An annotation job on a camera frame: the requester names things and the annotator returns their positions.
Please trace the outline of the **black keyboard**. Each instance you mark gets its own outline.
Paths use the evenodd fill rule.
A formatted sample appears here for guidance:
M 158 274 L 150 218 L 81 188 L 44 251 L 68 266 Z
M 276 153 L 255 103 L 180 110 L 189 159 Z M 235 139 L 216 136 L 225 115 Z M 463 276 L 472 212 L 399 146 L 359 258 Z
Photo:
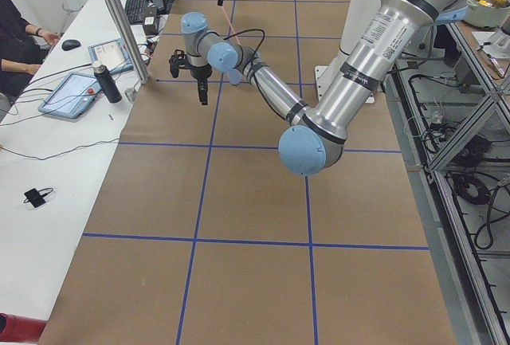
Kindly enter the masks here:
M 143 12 L 147 7 L 147 0 L 126 0 L 124 13 L 130 25 L 137 25 L 143 21 Z

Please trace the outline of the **black power adapter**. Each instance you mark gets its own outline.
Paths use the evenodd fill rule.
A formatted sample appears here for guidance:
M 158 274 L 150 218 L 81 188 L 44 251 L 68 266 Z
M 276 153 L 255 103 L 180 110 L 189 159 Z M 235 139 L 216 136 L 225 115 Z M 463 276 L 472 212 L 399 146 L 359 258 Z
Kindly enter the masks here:
M 143 31 L 146 36 L 155 36 L 159 34 L 159 17 L 148 14 L 143 18 Z

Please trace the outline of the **pink chopstick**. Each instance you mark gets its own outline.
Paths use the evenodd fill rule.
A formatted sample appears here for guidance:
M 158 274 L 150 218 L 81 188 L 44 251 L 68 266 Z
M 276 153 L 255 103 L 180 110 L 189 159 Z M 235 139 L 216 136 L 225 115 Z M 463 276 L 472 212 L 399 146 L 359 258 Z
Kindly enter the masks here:
M 235 30 L 235 28 L 233 27 L 233 23 L 232 23 L 232 20 L 231 20 L 231 16 L 230 16 L 230 13 L 228 12 L 228 10 L 226 9 L 225 5 L 221 5 L 221 9 L 222 9 L 222 12 L 228 22 L 228 25 L 229 25 L 229 33 L 228 33 L 228 38 L 234 38 L 235 41 L 240 45 L 241 42 L 237 36 L 237 32 Z

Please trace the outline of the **aluminium frame post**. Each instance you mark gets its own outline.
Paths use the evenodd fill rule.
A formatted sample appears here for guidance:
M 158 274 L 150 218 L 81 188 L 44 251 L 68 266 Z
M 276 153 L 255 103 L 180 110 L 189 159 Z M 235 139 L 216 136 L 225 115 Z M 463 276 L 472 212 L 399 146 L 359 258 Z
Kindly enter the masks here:
M 146 84 L 149 79 L 147 67 L 143 61 L 139 46 L 136 43 L 135 36 L 131 30 L 128 18 L 124 12 L 124 7 L 120 0 L 105 0 L 108 11 L 114 21 L 120 36 L 124 39 L 127 54 L 131 59 L 133 68 L 141 84 Z

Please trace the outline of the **blue cup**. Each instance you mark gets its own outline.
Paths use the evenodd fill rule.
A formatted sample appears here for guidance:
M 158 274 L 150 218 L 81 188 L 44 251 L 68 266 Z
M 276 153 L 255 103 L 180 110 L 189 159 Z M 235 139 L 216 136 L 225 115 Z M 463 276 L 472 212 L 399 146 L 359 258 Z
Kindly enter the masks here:
M 227 76 L 228 76 L 228 81 L 232 85 L 239 85 L 242 82 L 242 77 L 243 76 L 236 69 L 228 71 Z

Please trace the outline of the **steel bowl with fruit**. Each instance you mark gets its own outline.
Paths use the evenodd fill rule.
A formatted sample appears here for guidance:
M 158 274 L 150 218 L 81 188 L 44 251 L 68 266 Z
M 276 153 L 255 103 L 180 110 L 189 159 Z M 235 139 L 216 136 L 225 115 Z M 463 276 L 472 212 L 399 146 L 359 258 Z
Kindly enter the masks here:
M 464 21 L 471 26 L 491 29 L 509 17 L 509 0 L 467 0 Z

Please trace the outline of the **small black device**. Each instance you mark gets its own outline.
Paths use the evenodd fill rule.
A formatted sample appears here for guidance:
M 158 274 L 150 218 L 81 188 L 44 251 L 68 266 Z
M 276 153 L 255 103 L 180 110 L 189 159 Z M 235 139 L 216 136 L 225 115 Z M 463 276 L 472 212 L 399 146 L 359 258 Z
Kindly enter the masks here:
M 24 204 L 29 203 L 33 208 L 38 208 L 46 204 L 45 198 L 49 196 L 52 192 L 54 192 L 54 189 L 52 187 L 46 187 L 40 190 L 32 188 L 24 193 L 25 199 L 23 203 Z

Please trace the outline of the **person in black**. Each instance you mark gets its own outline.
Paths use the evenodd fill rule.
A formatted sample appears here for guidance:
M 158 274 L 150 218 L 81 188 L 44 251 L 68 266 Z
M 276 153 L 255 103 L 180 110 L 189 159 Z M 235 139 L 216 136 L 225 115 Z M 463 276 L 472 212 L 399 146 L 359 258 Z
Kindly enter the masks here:
M 1 93 L 13 104 L 48 55 L 36 43 L 42 38 L 55 46 L 60 37 L 26 21 L 12 0 L 1 0 Z

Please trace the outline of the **near teach pendant tablet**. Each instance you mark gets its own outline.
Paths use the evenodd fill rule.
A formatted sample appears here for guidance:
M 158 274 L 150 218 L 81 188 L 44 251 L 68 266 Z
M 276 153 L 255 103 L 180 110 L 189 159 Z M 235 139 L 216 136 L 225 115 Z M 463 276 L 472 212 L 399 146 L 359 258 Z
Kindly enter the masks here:
M 94 76 L 70 73 L 38 107 L 45 116 L 75 120 L 81 116 L 100 92 Z

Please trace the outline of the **far teach pendant tablet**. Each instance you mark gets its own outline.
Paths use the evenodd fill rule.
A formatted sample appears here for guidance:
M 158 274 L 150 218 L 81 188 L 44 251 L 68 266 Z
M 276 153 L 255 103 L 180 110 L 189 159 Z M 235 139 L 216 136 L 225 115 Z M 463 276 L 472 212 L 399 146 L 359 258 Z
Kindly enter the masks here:
M 91 62 L 100 61 L 114 75 L 133 69 L 131 58 L 128 55 L 124 39 L 117 38 L 99 44 L 90 45 L 88 53 Z

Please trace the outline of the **teach pendant tablet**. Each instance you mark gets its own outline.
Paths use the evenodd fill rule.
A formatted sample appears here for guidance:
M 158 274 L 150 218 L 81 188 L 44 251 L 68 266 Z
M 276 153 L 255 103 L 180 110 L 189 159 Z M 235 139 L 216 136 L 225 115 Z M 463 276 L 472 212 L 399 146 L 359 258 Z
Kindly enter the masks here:
M 133 69 L 131 58 L 128 55 L 124 39 L 117 38 L 99 44 L 90 45 L 88 53 L 91 62 L 100 61 L 114 75 Z
M 75 120 L 81 116 L 100 92 L 94 76 L 70 73 L 38 107 L 45 116 Z

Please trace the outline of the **black water bottle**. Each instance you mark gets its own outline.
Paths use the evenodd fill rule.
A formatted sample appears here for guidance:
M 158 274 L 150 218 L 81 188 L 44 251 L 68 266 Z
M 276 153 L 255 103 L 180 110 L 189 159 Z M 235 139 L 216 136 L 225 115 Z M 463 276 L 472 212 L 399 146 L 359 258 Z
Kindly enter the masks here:
M 118 103 L 122 96 L 108 68 L 100 61 L 92 62 L 93 74 L 110 103 Z

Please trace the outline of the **black computer mouse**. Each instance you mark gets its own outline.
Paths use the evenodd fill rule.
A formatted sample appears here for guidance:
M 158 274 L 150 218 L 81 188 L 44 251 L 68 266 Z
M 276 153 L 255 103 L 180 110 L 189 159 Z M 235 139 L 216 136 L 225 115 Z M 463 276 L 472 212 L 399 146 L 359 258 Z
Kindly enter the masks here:
M 62 42 L 61 48 L 63 51 L 70 51 L 81 47 L 81 43 L 76 39 L 67 39 Z

